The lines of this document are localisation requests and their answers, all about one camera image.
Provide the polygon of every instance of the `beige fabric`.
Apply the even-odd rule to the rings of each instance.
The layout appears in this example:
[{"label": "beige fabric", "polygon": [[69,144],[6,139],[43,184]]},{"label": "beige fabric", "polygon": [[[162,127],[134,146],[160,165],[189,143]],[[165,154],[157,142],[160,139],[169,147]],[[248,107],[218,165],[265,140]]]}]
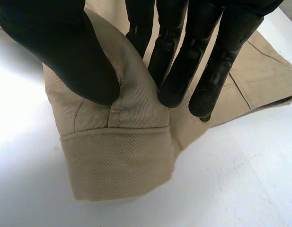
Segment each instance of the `beige fabric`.
[{"label": "beige fabric", "polygon": [[[88,8],[96,11],[97,1],[89,1]],[[102,4],[103,8],[97,12],[125,33],[129,24],[124,3],[113,1],[109,1],[110,10],[104,10]],[[159,103],[146,66],[125,36],[91,10],[86,12],[116,69],[120,98],[112,106],[92,103],[71,92],[44,66],[46,92],[77,200],[107,201],[142,196],[171,178],[180,152],[208,128],[264,105],[292,100],[292,66],[256,32],[236,60],[211,121],[203,123],[193,117],[188,101],[208,60],[214,38],[183,103],[168,110]],[[156,24],[145,62],[149,61],[158,28]]]}]

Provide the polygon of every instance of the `seam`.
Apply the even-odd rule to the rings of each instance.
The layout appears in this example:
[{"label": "seam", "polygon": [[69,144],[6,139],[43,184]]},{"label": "seam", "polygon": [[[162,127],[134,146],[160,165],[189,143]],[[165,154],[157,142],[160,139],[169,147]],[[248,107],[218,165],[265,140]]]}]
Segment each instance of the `seam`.
[{"label": "seam", "polygon": [[265,54],[265,53],[263,53],[263,52],[261,52],[259,49],[257,49],[252,43],[250,43],[250,41],[248,40],[247,41],[251,46],[253,46],[253,48],[255,49],[255,50],[257,50],[258,52],[260,52],[262,55],[264,55],[264,56],[266,56],[266,57],[268,57],[268,58],[271,58],[271,59],[273,59],[273,60],[275,60],[275,61],[277,61],[277,62],[279,62],[279,63],[281,63],[282,65],[285,65],[288,69],[290,69],[290,67],[289,66],[287,66],[286,64],[284,64],[283,62],[281,62],[280,60],[277,60],[276,58],[274,58],[274,57],[271,57],[271,56],[269,56],[269,55],[267,55],[267,54]]},{"label": "seam", "polygon": [[241,96],[243,97],[243,99],[244,99],[244,100],[245,100],[245,102],[247,103],[247,105],[248,105],[249,109],[251,110],[251,107],[250,107],[250,105],[249,105],[249,103],[248,103],[247,99],[246,99],[246,98],[244,97],[244,95],[242,94],[242,92],[241,92],[241,90],[240,90],[239,86],[237,85],[236,81],[234,80],[234,78],[233,78],[233,76],[231,75],[231,73],[230,73],[230,72],[229,72],[229,76],[232,78],[232,80],[233,80],[234,84],[236,85],[236,87],[237,87],[238,91],[240,92]]},{"label": "seam", "polygon": [[75,131],[76,118],[77,118],[77,116],[78,116],[79,110],[80,110],[81,106],[83,105],[84,101],[85,101],[85,98],[83,98],[81,104],[80,104],[79,107],[78,107],[78,110],[76,111],[76,113],[75,113],[75,115],[74,115],[73,132],[76,132],[76,131]]},{"label": "seam", "polygon": [[74,136],[76,133],[80,133],[80,132],[89,132],[89,131],[94,131],[94,130],[112,130],[112,129],[117,129],[117,130],[140,130],[141,132],[134,132],[134,134],[149,134],[149,133],[156,133],[156,132],[144,132],[142,130],[150,130],[150,129],[154,129],[154,130],[164,130],[164,129],[169,129],[170,126],[164,126],[164,127],[152,127],[152,128],[117,128],[117,127],[107,127],[107,128],[96,128],[96,129],[88,129],[88,130],[82,130],[82,131],[75,131],[75,132],[70,132],[64,135],[61,135],[60,139],[62,140],[65,137],[69,137],[69,136]]},{"label": "seam", "polygon": [[[117,110],[118,112],[118,122],[117,122],[117,128],[120,127],[121,125],[121,110],[122,110],[122,94],[123,94],[123,81],[124,81],[124,74],[121,70],[121,67],[120,65],[117,63],[117,61],[114,59],[113,56],[111,56],[108,51],[103,47],[101,46],[101,48],[103,49],[104,51],[104,54],[106,55],[106,57],[108,58],[108,60],[110,61],[110,63],[112,64],[113,68],[115,69],[115,73],[116,73],[116,76],[117,74],[119,74],[119,85],[120,85],[120,94],[119,94],[119,109]],[[111,120],[111,117],[113,117],[113,114],[111,114],[111,111],[113,109],[113,105],[114,103],[111,105],[111,108],[110,108],[110,111],[109,111],[109,118],[108,118],[108,126],[109,126],[109,122]]]}]

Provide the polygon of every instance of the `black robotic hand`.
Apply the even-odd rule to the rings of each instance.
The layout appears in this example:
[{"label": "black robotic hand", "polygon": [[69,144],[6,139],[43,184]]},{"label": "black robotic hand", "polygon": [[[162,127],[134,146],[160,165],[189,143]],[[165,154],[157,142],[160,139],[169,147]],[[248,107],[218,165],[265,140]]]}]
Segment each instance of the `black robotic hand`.
[{"label": "black robotic hand", "polygon": [[[283,0],[157,0],[159,36],[148,70],[159,88],[159,100],[177,107],[183,100],[220,17],[220,28],[207,66],[189,103],[190,112],[210,119],[227,75],[242,45]],[[155,0],[126,0],[130,31],[126,35],[141,57],[153,26]],[[186,35],[172,61],[188,9]]]},{"label": "black robotic hand", "polygon": [[118,80],[84,6],[85,0],[0,0],[0,25],[70,90],[109,105],[119,96]]}]

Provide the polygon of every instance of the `khaki pants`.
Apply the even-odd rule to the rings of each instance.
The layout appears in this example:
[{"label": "khaki pants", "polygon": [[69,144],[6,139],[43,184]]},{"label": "khaki pants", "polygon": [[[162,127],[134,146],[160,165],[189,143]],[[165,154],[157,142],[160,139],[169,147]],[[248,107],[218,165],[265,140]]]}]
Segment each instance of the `khaki pants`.
[{"label": "khaki pants", "polygon": [[44,65],[46,92],[78,200],[144,195],[171,178],[178,155],[210,127],[292,101],[291,64],[255,32],[230,71],[212,119],[203,123],[193,117],[188,101],[209,58],[216,30],[183,103],[167,109],[159,103],[145,66],[158,25],[143,62],[122,34],[129,27],[124,1],[91,0],[87,8],[102,48],[116,69],[119,99],[112,106],[97,105],[71,92]]}]

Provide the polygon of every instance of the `white surface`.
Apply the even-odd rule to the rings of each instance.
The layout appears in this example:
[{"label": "white surface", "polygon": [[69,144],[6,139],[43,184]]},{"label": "white surface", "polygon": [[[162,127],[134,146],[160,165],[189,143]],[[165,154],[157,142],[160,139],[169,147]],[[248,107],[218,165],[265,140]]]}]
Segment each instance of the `white surface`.
[{"label": "white surface", "polygon": [[[292,23],[260,32],[292,63]],[[72,198],[39,62],[0,39],[0,227],[292,227],[292,105],[210,129],[144,197]]]}]

